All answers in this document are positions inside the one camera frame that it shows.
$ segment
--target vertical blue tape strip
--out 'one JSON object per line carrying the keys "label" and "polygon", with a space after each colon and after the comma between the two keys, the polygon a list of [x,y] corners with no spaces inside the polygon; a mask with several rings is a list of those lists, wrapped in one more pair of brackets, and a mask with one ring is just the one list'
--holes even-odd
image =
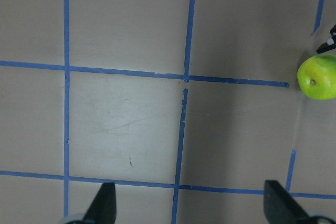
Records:
{"label": "vertical blue tape strip", "polygon": [[324,5],[324,0],[319,0],[319,4],[318,4],[318,7],[317,7],[317,13],[316,13],[316,19],[315,19],[314,30],[312,32],[312,35],[320,27],[321,19],[322,19],[322,12],[323,12],[323,5]]}
{"label": "vertical blue tape strip", "polygon": [[292,153],[290,155],[289,167],[288,167],[288,175],[287,175],[287,181],[286,181],[286,191],[290,191],[290,185],[292,183],[292,176],[293,176],[293,171],[294,171],[295,159],[296,159],[296,151],[292,150]]}
{"label": "vertical blue tape strip", "polygon": [[175,188],[174,188],[173,210],[172,210],[172,224],[176,224],[177,203],[179,201],[179,191],[178,190],[179,190],[180,177],[181,177],[182,153],[183,153],[183,141],[184,141],[184,128],[185,128],[187,101],[188,101],[188,89],[184,89],[183,90],[181,120],[180,120],[179,146],[178,146],[178,149],[177,149]]}
{"label": "vertical blue tape strip", "polygon": [[187,36],[185,43],[185,57],[184,57],[185,82],[189,82],[189,66],[190,66],[191,40],[192,40],[193,23],[194,23],[194,12],[195,12],[195,0],[189,0],[188,26],[187,26]]}
{"label": "vertical blue tape strip", "polygon": [[69,107],[70,107],[70,38],[69,0],[64,0],[64,216],[69,214]]}

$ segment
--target gray floor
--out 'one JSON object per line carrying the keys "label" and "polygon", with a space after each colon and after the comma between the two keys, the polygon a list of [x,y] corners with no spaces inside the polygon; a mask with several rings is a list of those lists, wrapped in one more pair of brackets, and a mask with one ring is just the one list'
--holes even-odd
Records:
{"label": "gray floor", "polygon": [[[313,36],[319,0],[195,0],[187,66],[190,0],[69,0],[69,44],[64,2],[0,0],[1,223],[85,212],[101,179],[117,180],[118,224],[267,223],[260,191],[286,185],[292,150],[290,192],[336,218],[336,100],[296,82],[336,23],[333,0]],[[68,45],[82,67],[69,101]]]}

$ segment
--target blue tape line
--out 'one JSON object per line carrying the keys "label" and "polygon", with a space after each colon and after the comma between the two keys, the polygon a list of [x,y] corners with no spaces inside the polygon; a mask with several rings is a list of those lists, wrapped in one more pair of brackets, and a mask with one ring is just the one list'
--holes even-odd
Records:
{"label": "blue tape line", "polygon": [[291,193],[292,197],[312,199],[336,199],[336,195]]}
{"label": "blue tape line", "polygon": [[320,27],[321,19],[322,19],[322,12],[323,12],[323,5],[324,5],[324,0],[319,0],[319,4],[318,4],[318,7],[317,7],[317,12],[316,12],[314,30],[312,32],[312,35]]}
{"label": "blue tape line", "polygon": [[154,73],[144,71],[120,70],[120,69],[107,69],[107,68],[88,68],[88,67],[75,67],[70,66],[72,72],[86,72],[86,73],[105,73],[105,74],[123,74],[126,76],[137,77],[152,77],[152,78],[165,78],[183,80],[183,75],[174,73]]}
{"label": "blue tape line", "polygon": [[245,84],[245,85],[273,86],[273,87],[282,87],[282,88],[289,87],[289,83],[287,82],[234,79],[234,78],[224,78],[224,77],[190,76],[190,80],[191,81],[232,83],[232,84]]}
{"label": "blue tape line", "polygon": [[182,100],[182,112],[180,119],[180,133],[179,133],[179,146],[177,149],[177,160],[176,160],[176,172],[175,172],[175,188],[173,195],[173,209],[172,209],[172,224],[176,223],[177,217],[177,204],[179,201],[179,184],[181,178],[181,166],[182,166],[182,153],[183,153],[183,141],[184,141],[184,129],[185,129],[185,117],[187,110],[188,101],[188,89],[183,90],[183,100]]}
{"label": "blue tape line", "polygon": [[187,25],[187,36],[185,43],[185,56],[184,56],[185,82],[189,82],[190,52],[191,52],[191,41],[193,33],[194,13],[195,13],[195,0],[189,0],[188,25]]}
{"label": "blue tape line", "polygon": [[69,214],[69,108],[70,108],[70,26],[69,0],[64,0],[64,217]]}
{"label": "blue tape line", "polygon": [[207,191],[207,192],[212,192],[212,193],[226,193],[226,194],[252,194],[252,195],[263,195],[264,194],[263,190],[216,188],[216,187],[205,187],[205,186],[179,185],[179,189]]}
{"label": "blue tape line", "polygon": [[292,183],[292,176],[293,176],[295,159],[296,159],[296,151],[292,150],[292,153],[290,155],[289,167],[288,167],[288,175],[287,175],[287,181],[286,181],[286,191],[290,191],[290,185]]}
{"label": "blue tape line", "polygon": [[61,176],[61,175],[10,172],[10,171],[6,171],[6,170],[0,170],[0,175],[14,176],[14,177],[27,177],[27,178],[45,178],[45,179],[56,179],[56,180],[63,180],[64,179],[64,177]]}
{"label": "blue tape line", "polygon": [[103,178],[84,178],[84,177],[69,177],[70,181],[77,182],[89,182],[89,183],[110,183],[114,182],[117,185],[126,186],[144,186],[144,187],[158,187],[158,188],[175,188],[173,184],[165,183],[152,183],[152,182],[139,182],[139,181],[126,181],[126,180],[114,180],[114,179],[103,179]]}
{"label": "blue tape line", "polygon": [[37,69],[48,69],[48,70],[64,70],[64,66],[61,66],[61,65],[49,65],[49,64],[5,61],[5,60],[0,60],[0,66],[19,67],[19,68],[37,68]]}

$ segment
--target green apple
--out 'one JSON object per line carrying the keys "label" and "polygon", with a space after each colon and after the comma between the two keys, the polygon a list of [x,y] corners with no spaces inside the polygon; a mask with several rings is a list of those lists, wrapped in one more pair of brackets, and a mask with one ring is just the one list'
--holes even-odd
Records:
{"label": "green apple", "polygon": [[336,55],[315,55],[298,70],[299,86],[309,98],[327,100],[336,97]]}

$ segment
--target black object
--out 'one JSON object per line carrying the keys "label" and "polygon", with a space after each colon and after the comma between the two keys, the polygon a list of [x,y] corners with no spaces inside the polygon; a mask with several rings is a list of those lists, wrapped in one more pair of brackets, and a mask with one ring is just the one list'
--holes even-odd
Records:
{"label": "black object", "polygon": [[114,183],[102,184],[84,218],[67,224],[114,224],[117,217],[115,188]]}
{"label": "black object", "polygon": [[336,224],[327,217],[309,217],[276,180],[265,181],[264,213],[270,224]]}
{"label": "black object", "polygon": [[329,44],[326,42],[326,43],[323,43],[317,50],[316,52],[318,54],[321,54],[323,52],[327,52],[327,51],[330,51],[332,49],[335,49],[336,48],[336,25],[333,26],[333,28],[330,30],[330,35],[331,35],[331,38],[328,40],[329,41]]}

